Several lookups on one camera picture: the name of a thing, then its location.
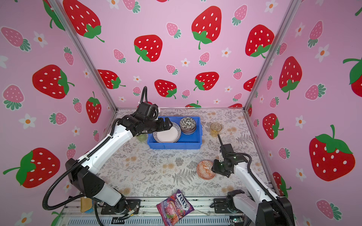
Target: orange patterned bowl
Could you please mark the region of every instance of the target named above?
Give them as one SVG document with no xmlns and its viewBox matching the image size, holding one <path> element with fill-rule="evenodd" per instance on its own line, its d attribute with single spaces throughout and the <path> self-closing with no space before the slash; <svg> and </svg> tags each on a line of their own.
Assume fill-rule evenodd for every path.
<svg viewBox="0 0 362 226">
<path fill-rule="evenodd" d="M 216 175 L 214 172 L 212 172 L 211 167 L 212 167 L 211 161 L 209 160 L 201 161 L 197 165 L 197 174 L 199 175 L 199 177 L 201 177 L 204 180 L 210 180 L 214 178 L 214 176 Z"/>
</svg>

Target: candy bag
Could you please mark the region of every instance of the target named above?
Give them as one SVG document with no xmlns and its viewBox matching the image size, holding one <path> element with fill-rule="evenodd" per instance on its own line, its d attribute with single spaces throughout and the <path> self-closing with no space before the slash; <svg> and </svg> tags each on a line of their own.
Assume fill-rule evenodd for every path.
<svg viewBox="0 0 362 226">
<path fill-rule="evenodd" d="M 157 209 L 162 216 L 165 226 L 175 225 L 181 218 L 194 211 L 193 206 L 187 201 L 180 190 L 165 201 L 157 204 Z"/>
</svg>

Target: blue tray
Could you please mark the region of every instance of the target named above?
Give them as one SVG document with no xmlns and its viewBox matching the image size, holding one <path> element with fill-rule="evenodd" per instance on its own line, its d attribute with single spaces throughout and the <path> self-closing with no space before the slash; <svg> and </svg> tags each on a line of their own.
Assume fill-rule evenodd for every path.
<svg viewBox="0 0 362 226">
<path fill-rule="evenodd" d="M 184 117 L 168 117 L 170 121 L 173 121 L 180 125 L 180 120 Z M 151 149 L 200 149 L 202 144 L 202 125 L 200 117 L 191 117 L 196 122 L 196 130 L 193 134 L 186 135 L 181 132 L 181 137 L 176 143 L 158 143 L 153 134 L 149 134 L 147 144 Z"/>
</svg>

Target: floral tablecloth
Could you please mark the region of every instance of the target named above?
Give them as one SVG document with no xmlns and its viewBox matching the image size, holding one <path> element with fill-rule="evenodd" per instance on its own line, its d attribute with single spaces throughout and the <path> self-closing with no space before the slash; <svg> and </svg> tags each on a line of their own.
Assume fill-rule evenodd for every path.
<svg viewBox="0 0 362 226">
<path fill-rule="evenodd" d="M 134 110 L 118 110 L 118 118 Z M 223 126 L 221 138 L 231 143 L 235 152 L 252 156 L 252 169 L 267 183 L 263 167 L 240 109 L 167 109 L 160 116 L 199 116 L 203 136 L 200 150 L 152 150 L 147 141 L 136 138 L 126 142 L 103 165 L 98 176 L 127 197 L 170 196 L 180 189 L 185 196 L 225 196 L 228 191 L 246 187 L 234 174 L 227 178 L 217 174 L 211 180 L 201 179 L 196 171 L 202 160 L 213 160 L 220 149 L 218 138 L 210 136 L 210 124 Z"/>
</svg>

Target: strawberry wallpaper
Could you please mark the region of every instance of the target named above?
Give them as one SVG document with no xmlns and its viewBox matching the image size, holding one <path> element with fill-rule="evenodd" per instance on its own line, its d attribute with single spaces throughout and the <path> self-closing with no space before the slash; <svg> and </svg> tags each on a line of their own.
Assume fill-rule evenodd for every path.
<svg viewBox="0 0 362 226">
<path fill-rule="evenodd" d="M 93 148 L 113 115 L 48 1 L 0 8 L 1 225 L 49 225 L 61 209 L 42 208 L 65 162 Z M 64 179 L 50 205 L 73 196 Z"/>
<path fill-rule="evenodd" d="M 248 109 L 296 225 L 360 221 L 361 11 L 303 1 Z"/>
<path fill-rule="evenodd" d="M 118 107 L 241 107 L 290 0 L 63 0 Z"/>
</svg>

